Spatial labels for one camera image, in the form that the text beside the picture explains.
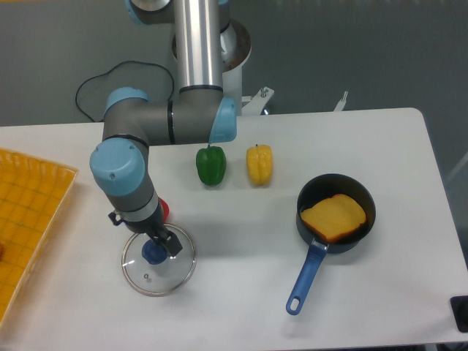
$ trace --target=silver pole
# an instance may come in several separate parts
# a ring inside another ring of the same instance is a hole
[[[222,87],[218,0],[174,0],[179,87]]]

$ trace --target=orange basket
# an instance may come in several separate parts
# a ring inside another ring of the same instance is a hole
[[[0,148],[0,326],[78,170]]]

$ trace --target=red object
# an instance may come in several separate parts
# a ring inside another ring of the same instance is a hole
[[[159,198],[159,201],[162,205],[162,221],[165,223],[167,217],[169,216],[169,206],[162,198]]]

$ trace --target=saucepan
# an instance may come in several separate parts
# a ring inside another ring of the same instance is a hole
[[[329,243],[303,222],[301,212],[337,194],[344,194],[354,199],[364,210],[366,221],[349,235],[335,243]],[[309,245],[309,250],[286,304],[286,310],[289,314],[297,315],[301,311],[314,277],[326,254],[341,254],[352,249],[370,232],[374,222],[375,204],[371,194],[361,183],[347,175],[320,175],[302,188],[297,203],[296,225],[302,239]]]

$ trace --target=slice of bread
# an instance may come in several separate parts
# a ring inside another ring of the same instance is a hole
[[[331,244],[366,223],[366,213],[362,207],[344,194],[324,199],[302,211],[301,218],[319,237]]]

